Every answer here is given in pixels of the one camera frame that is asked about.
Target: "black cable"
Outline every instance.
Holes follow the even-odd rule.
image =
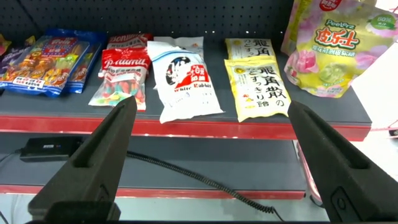
[[[15,150],[14,152],[10,152],[9,154],[5,155],[3,158],[0,159],[0,163],[1,163],[2,161],[4,161],[5,159],[7,159],[9,156],[11,156],[11,155],[13,155],[13,154],[20,153],[20,152],[21,152],[21,149],[17,149],[17,150]]]
[[[232,195],[234,198],[240,200],[241,202],[245,203],[246,205],[251,206],[252,208],[255,208],[255,209],[260,210],[265,213],[271,213],[271,214],[275,213],[282,222],[284,221],[273,206],[269,207],[269,206],[261,205],[255,201],[250,200],[250,199],[246,198],[245,196],[237,193],[236,191],[234,191],[228,187],[225,187],[223,184],[220,184],[220,183],[218,183],[214,180],[211,180],[203,175],[200,175],[196,172],[193,172],[193,171],[184,169],[182,167],[170,164],[168,162],[162,161],[160,159],[156,159],[154,157],[139,154],[136,152],[127,151],[126,156],[130,157],[130,158],[134,158],[134,159],[139,159],[141,161],[149,162],[151,164],[155,164],[155,165],[158,165],[158,166],[161,166],[164,168],[168,168],[170,170],[174,170],[175,172],[179,172],[180,174],[183,174],[183,175],[187,175],[191,178],[199,180],[200,182],[203,182],[204,184],[207,184],[207,185],[212,186],[218,190],[222,190],[222,191]]]
[[[7,221],[7,218],[4,217],[4,215],[2,214],[1,211],[0,211],[0,217],[1,217],[1,219],[4,221],[4,224],[9,224],[9,222]]]

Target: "blue candy bag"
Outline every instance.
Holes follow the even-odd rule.
[[[78,37],[81,40],[90,43],[90,47],[86,53],[82,56],[82,60],[76,66],[75,71],[69,76],[67,84],[63,89],[65,93],[82,93],[85,85],[87,75],[90,74],[94,67],[95,60],[101,53],[106,42],[106,34],[102,32],[90,32],[80,30],[68,30],[68,29],[47,29],[47,35],[53,33],[61,33],[61,35],[68,37]]]
[[[90,41],[52,29],[26,50],[1,81],[9,91],[59,96],[90,47]]]

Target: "candy bag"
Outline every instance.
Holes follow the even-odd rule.
[[[8,68],[2,81],[5,89],[58,96],[89,46],[78,37],[56,32],[42,36]]]
[[[6,53],[11,41],[5,40],[5,38],[0,34],[0,56]]]
[[[180,37],[173,39],[171,37],[154,37],[154,41],[166,42],[184,50],[198,53],[203,56],[203,37]]]
[[[398,15],[353,0],[313,0],[300,16],[287,78],[309,93],[340,98],[398,39]]]
[[[194,52],[165,42],[148,42],[159,98],[160,123],[222,113],[206,64]]]
[[[102,32],[90,32],[69,29],[47,29],[45,35],[57,34],[59,37],[77,37],[90,43],[82,60],[76,65],[75,71],[69,76],[67,84],[63,89],[66,93],[82,93],[86,77],[90,74],[97,56],[100,54],[106,42],[106,34]]]
[[[276,61],[270,39],[225,39],[228,59],[241,59],[253,56],[268,56]]]
[[[308,26],[308,23],[301,23],[300,16],[303,14],[303,12],[308,8],[309,5],[311,5],[313,0],[294,0],[293,3],[293,8],[292,12],[290,13],[290,19],[289,19],[289,24],[287,25],[287,29],[285,32],[285,37],[284,41],[282,43],[282,47],[280,48],[280,51],[287,54],[291,55],[294,50],[296,49],[296,44],[297,44],[297,32],[299,30],[299,27],[303,27],[305,29],[306,26]],[[340,2],[341,0],[326,0],[325,5],[328,7],[328,4],[331,6],[332,4],[336,4],[336,2]],[[370,4],[372,6],[376,5],[376,0],[357,0],[359,2],[364,2],[366,4]],[[317,20],[319,19],[319,14],[312,14],[311,18],[308,18],[309,20],[314,19]]]
[[[2,79],[4,74],[7,72],[7,69],[14,64],[14,62],[25,52],[25,50],[28,50],[30,46],[34,45],[35,41],[36,40],[34,36],[29,37],[25,40],[23,47],[13,47],[9,53],[3,57],[0,65],[0,87],[3,85]]]
[[[104,81],[94,94],[91,106],[116,106],[135,96],[137,109],[144,111],[145,78],[150,59],[146,50],[132,48],[103,50]]]
[[[153,40],[152,34],[126,34],[126,35],[116,35],[109,38],[109,42],[106,49],[115,48],[143,48],[147,46],[148,40]],[[103,78],[102,69],[99,70],[98,77]]]
[[[291,100],[274,60],[266,56],[225,60],[225,67],[239,122],[277,113],[288,116]]]

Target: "red shelf edge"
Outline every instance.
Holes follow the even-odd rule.
[[[103,118],[7,115],[0,116],[0,132],[91,134],[102,120]],[[363,141],[371,130],[370,126],[333,127],[350,141]],[[160,124],[156,120],[136,119],[132,134],[191,138],[296,139],[292,125],[280,123],[176,121]]]
[[[0,185],[0,194],[37,194],[42,186],[30,185]],[[304,198],[305,191],[281,191],[281,190],[238,190],[238,192],[250,199],[271,200],[300,200]],[[230,199],[229,194],[219,190],[172,190],[172,189],[129,189],[119,188],[117,197],[139,198],[203,198],[203,199]]]

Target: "white candy bag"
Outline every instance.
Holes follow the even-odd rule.
[[[156,41],[148,41],[147,51],[164,105],[160,123],[223,112],[199,54]]]
[[[198,53],[203,57],[203,37],[180,37],[173,39],[171,37],[154,37],[154,41],[166,42],[173,46],[181,47],[187,51]]]

